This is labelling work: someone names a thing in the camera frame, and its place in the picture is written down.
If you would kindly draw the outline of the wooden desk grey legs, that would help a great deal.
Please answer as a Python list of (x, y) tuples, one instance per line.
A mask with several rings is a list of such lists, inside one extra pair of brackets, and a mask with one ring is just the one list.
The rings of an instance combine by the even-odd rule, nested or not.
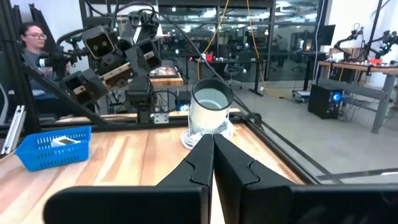
[[(333, 63), (326, 61), (319, 62), (318, 66), (327, 67), (324, 76), (318, 79), (318, 85), (341, 89), (343, 91), (348, 91), (350, 93), (365, 96), (379, 101), (376, 110), (372, 108), (367, 108), (365, 106), (359, 106), (360, 108), (375, 112), (374, 122), (371, 129), (372, 133), (378, 134), (379, 130), (384, 126), (384, 120), (393, 118), (393, 116), (388, 116), (386, 112), (389, 100), (391, 99), (391, 93), (394, 89), (394, 81), (398, 77), (398, 66), (374, 66), (361, 63)], [(366, 73), (383, 73), (386, 75), (386, 79), (384, 81), (383, 88), (381, 90), (377, 90), (355, 85), (352, 83), (329, 79), (329, 74), (334, 68), (356, 70)]]

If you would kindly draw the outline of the white aluminium rail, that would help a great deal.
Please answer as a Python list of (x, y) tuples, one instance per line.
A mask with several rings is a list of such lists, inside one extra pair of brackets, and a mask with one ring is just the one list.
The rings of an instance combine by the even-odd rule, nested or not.
[(8, 155), (16, 149), (19, 137), (24, 126), (26, 111), (24, 105), (18, 105), (16, 107), (14, 117), (12, 119), (10, 128), (7, 132), (7, 136), (4, 145), (0, 151), (0, 155)]

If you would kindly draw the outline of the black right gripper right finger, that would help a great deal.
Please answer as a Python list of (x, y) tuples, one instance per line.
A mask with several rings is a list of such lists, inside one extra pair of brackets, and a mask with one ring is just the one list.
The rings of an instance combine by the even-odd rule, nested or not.
[(214, 135), (215, 179), (226, 224), (288, 224), (292, 181)]

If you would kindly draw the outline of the white digital thermometer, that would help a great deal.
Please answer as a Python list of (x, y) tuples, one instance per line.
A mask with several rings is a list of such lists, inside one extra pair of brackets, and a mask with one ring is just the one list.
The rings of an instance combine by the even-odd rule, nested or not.
[(81, 143), (81, 141), (77, 141), (77, 140), (68, 138), (66, 136), (60, 136), (58, 138), (53, 139), (52, 142), (50, 143), (50, 145), (52, 147), (59, 147), (59, 146), (66, 146), (66, 145), (78, 144), (78, 143)]

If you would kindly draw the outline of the black computer tower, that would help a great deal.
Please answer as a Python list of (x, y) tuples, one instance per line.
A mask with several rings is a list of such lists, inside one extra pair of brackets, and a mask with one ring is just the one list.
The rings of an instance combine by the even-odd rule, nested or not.
[(337, 119), (343, 90), (330, 86), (312, 85), (308, 100), (308, 111), (321, 119)]

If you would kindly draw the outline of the blue plastic basket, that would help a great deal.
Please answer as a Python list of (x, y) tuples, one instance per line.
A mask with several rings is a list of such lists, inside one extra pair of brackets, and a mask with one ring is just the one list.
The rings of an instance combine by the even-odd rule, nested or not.
[[(60, 136), (66, 136), (81, 143), (52, 147), (50, 145), (52, 140)], [(91, 126), (30, 134), (16, 149), (15, 155), (25, 168), (32, 172), (87, 160), (90, 153), (90, 141)]]

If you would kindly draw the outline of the black monitor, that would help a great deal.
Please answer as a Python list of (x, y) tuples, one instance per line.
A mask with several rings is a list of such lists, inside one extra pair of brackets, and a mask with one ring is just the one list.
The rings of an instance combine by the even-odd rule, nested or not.
[(317, 43), (321, 46), (330, 46), (333, 40), (335, 25), (321, 26), (317, 33)]

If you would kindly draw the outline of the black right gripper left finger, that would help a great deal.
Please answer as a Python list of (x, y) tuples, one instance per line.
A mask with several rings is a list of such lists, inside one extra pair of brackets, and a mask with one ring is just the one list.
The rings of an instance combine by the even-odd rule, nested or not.
[(210, 224), (214, 141), (204, 135), (180, 164), (158, 184), (171, 190), (157, 224)]

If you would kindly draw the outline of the black office chair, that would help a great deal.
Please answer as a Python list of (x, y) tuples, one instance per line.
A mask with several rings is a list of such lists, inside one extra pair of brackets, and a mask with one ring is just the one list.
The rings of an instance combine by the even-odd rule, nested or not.
[(242, 73), (246, 73), (245, 65), (239, 60), (245, 58), (245, 51), (241, 51), (235, 56), (230, 55), (228, 58), (228, 63), (224, 67), (224, 74), (228, 78), (227, 84), (232, 87), (233, 85), (238, 86), (240, 90), (243, 89), (243, 84), (241, 81), (234, 80), (233, 77), (236, 75), (240, 75)]

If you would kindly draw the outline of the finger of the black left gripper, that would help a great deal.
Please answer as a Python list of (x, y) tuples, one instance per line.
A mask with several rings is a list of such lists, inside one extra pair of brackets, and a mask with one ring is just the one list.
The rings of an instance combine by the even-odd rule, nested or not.
[(146, 75), (146, 60), (139, 47), (131, 47), (124, 51), (134, 75)]
[(108, 73), (115, 68), (120, 67), (121, 65), (124, 65), (123, 56), (118, 54), (107, 54), (100, 61), (98, 73), (100, 75), (104, 75), (105, 73)]

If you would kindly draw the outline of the person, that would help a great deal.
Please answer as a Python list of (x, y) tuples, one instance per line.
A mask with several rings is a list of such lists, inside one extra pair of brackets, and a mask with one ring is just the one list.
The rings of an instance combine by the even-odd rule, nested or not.
[(38, 67), (36, 62), (40, 56), (48, 55), (44, 50), (47, 36), (39, 25), (34, 22), (25, 22), (19, 28), (19, 37), (23, 43), (23, 59), (34, 69), (38, 70), (42, 77), (59, 86), (60, 80), (52, 67)]

